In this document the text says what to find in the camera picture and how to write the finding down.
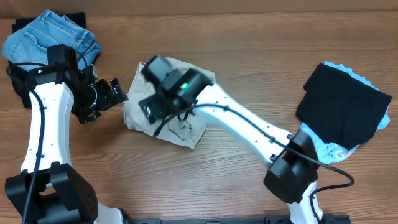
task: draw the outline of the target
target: wooden surface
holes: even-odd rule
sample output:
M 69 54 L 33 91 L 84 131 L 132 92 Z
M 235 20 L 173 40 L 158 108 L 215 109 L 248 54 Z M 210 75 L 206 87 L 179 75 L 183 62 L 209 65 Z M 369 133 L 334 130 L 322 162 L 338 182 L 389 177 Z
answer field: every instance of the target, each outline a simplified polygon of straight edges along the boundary
M 216 73 L 224 89 L 265 120 L 298 130 L 295 110 L 303 84 L 325 60 L 343 63 L 390 95 L 398 94 L 398 13 L 321 12 L 159 17 L 90 17 L 103 47 L 101 78 L 118 77 L 127 91 L 139 62 L 168 55 Z M 0 21 L 0 41 L 11 33 Z M 0 60 L 0 71 L 6 61 Z M 27 150 L 30 111 L 0 73 L 0 185 L 17 175 Z M 397 223 L 398 105 L 391 123 L 336 167 L 352 174 L 347 189 L 320 193 L 326 213 L 350 214 L 354 223 Z M 255 155 L 215 127 L 194 151 L 128 130 L 120 108 L 79 125 L 72 116 L 74 168 L 98 200 L 134 218 L 228 218 L 288 214 L 262 184 L 266 170 Z M 344 178 L 319 170 L 319 185 Z M 20 216 L 0 188 L 0 223 Z
M 10 6 L 8 11 L 2 6 Z M 36 17 L 46 9 L 88 16 L 264 12 L 393 11 L 396 0 L 0 0 L 0 18 Z

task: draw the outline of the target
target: folded black cloth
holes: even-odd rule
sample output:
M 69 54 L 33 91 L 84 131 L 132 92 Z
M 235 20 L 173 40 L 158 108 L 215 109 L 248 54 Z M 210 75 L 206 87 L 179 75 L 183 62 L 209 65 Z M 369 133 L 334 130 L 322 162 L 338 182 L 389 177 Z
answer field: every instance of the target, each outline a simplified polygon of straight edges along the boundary
M 392 99 L 324 64 L 319 64 L 303 88 L 307 93 L 297 108 L 297 117 L 323 142 L 346 149 L 374 136 Z
M 78 26 L 86 29 L 86 15 L 83 12 L 67 14 L 66 15 L 70 20 L 76 23 Z M 32 22 L 35 18 L 25 18 L 25 19 L 16 19 L 15 24 L 12 24 L 12 33 L 17 32 L 18 30 L 24 28 L 27 24 Z M 26 80 L 28 75 L 28 71 L 21 69 L 20 67 L 14 67 L 11 70 L 11 73 L 21 80 Z M 14 87 L 14 91 L 22 98 L 22 104 L 25 108 L 30 108 L 30 98 L 29 91 L 26 90 L 24 86 L 16 83 L 14 80 L 12 81 L 12 86 Z

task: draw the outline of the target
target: wooden table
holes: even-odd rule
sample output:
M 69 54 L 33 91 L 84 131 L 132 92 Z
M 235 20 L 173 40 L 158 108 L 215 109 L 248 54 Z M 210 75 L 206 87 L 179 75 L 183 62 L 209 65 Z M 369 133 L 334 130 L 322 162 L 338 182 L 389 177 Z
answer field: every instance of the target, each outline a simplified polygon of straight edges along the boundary
M 103 53 L 101 78 L 120 79 L 127 91 L 139 62 L 154 54 L 212 70 L 244 106 L 296 132 L 295 110 L 303 84 L 325 60 L 343 63 L 381 91 L 398 94 L 398 14 L 319 12 L 159 17 L 89 17 Z M 11 33 L 0 21 L 0 41 Z M 17 175 L 29 140 L 30 111 L 23 108 L 0 60 L 0 185 Z M 350 214 L 354 223 L 397 223 L 398 105 L 391 123 L 336 167 L 356 178 L 353 187 L 320 193 L 326 213 Z M 134 218 L 231 218 L 288 214 L 286 204 L 262 184 L 266 169 L 232 137 L 209 127 L 194 151 L 130 131 L 120 107 L 97 121 L 72 116 L 74 168 L 95 188 L 98 200 Z M 319 185 L 346 181 L 325 169 Z M 0 191 L 0 222 L 21 218 Z

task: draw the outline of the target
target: beige cloth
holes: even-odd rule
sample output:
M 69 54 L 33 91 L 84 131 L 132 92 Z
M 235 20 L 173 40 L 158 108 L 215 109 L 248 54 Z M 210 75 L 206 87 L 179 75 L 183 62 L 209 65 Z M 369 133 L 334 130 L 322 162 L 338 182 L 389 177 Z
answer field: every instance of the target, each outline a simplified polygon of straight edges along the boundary
M 188 70 L 194 68 L 208 76 L 210 80 L 215 82 L 215 74 L 209 70 L 198 68 L 192 64 L 179 61 L 173 58 L 167 58 L 172 68 L 178 68 L 182 70 Z M 123 117 L 124 123 L 129 129 L 142 131 L 150 136 L 153 136 L 156 128 L 161 124 L 161 121 L 156 121 L 154 124 L 149 124 L 148 119 L 145 117 L 138 105 L 138 102 L 155 94 L 155 88 L 151 82 L 147 82 L 141 74 L 144 63 L 138 64 L 136 76 L 132 81 L 130 90 L 127 94 L 129 100 L 123 104 Z M 206 129 L 200 118 L 189 114 L 186 121 L 179 121 L 178 118 L 174 118 L 169 121 L 161 130 L 157 138 L 170 141 L 173 144 L 180 146 L 187 146 L 194 149 L 198 144 L 199 139 L 203 135 Z

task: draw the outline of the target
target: light blue garment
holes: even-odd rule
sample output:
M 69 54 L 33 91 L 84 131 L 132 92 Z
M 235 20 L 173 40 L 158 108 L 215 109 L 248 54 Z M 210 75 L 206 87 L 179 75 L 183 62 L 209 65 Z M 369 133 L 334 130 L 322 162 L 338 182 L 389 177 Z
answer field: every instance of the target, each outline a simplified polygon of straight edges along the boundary
M 363 82 L 364 84 L 374 88 L 375 90 L 379 91 L 378 88 L 372 86 L 371 82 L 366 80 L 364 77 L 361 77 L 355 73 L 353 73 L 353 70 L 351 68 L 346 68 L 344 65 L 335 65 L 331 62 L 325 62 L 325 65 L 331 66 L 333 68 L 337 68 L 338 70 L 341 70 L 343 72 L 348 73 L 351 75 L 351 77 L 355 78 L 356 80 L 359 80 Z M 377 127 L 377 130 L 384 129 L 388 123 L 390 123 L 390 119 L 387 115 L 388 107 L 386 110 L 386 113 L 381 119 L 379 126 Z M 336 163 L 343 161 L 347 159 L 354 151 L 358 148 L 358 146 L 355 146 L 354 148 L 347 150 L 344 147 L 336 144 L 336 143 L 324 143 L 317 134 L 315 134 L 308 125 L 306 125 L 304 122 L 301 124 L 300 127 L 301 130 L 305 131 L 308 135 L 311 136 L 312 142 L 315 146 L 315 150 L 318 155 L 318 159 L 320 162 L 326 163 L 326 164 L 331 164 L 331 163 Z
M 65 44 L 82 53 L 88 65 L 101 52 L 93 33 L 76 25 L 67 16 L 60 17 L 46 10 L 26 27 L 7 38 L 2 56 L 12 63 L 35 62 L 47 65 L 47 47 L 57 44 Z M 79 69 L 85 68 L 79 55 L 77 58 Z M 24 65 L 21 68 L 29 71 L 37 66 Z

